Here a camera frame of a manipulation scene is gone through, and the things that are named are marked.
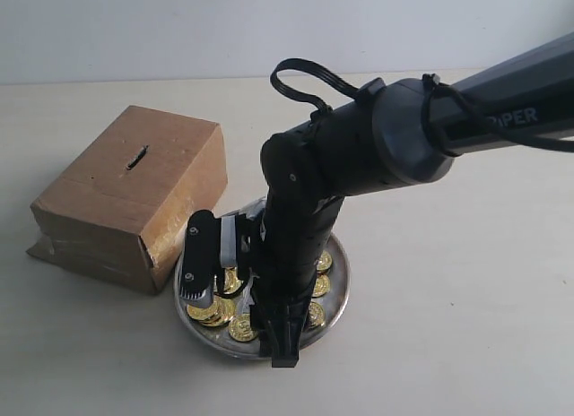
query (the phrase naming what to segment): metal plate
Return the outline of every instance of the metal plate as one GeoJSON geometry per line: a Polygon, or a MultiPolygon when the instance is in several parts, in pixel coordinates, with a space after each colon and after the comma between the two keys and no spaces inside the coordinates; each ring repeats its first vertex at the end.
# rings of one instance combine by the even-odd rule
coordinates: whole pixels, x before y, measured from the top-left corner
{"type": "MultiPolygon", "coordinates": [[[[331,254],[331,257],[333,257],[333,265],[331,266],[331,270],[328,273],[329,279],[331,281],[331,290],[323,297],[313,299],[314,301],[321,304],[321,306],[323,306],[326,314],[326,324],[325,326],[319,327],[317,329],[303,332],[300,341],[301,349],[309,347],[311,344],[325,335],[330,328],[333,327],[333,325],[337,320],[339,320],[339,317],[343,313],[349,298],[349,263],[347,256],[341,247],[341,243],[334,235],[331,235],[327,241],[326,250],[331,254]]],[[[176,309],[178,311],[179,317],[186,325],[186,327],[200,341],[227,355],[245,360],[263,359],[258,354],[258,339],[255,339],[252,342],[236,342],[230,337],[227,325],[219,328],[207,328],[200,325],[198,322],[191,319],[187,315],[186,304],[178,297],[179,277],[181,275],[180,262],[181,258],[178,261],[178,266],[176,267],[176,275],[173,283],[174,292],[176,295],[176,309]]],[[[248,304],[245,303],[246,301],[242,296],[238,296],[234,299],[234,301],[237,306],[245,306],[245,311],[248,312],[248,304]]]]}

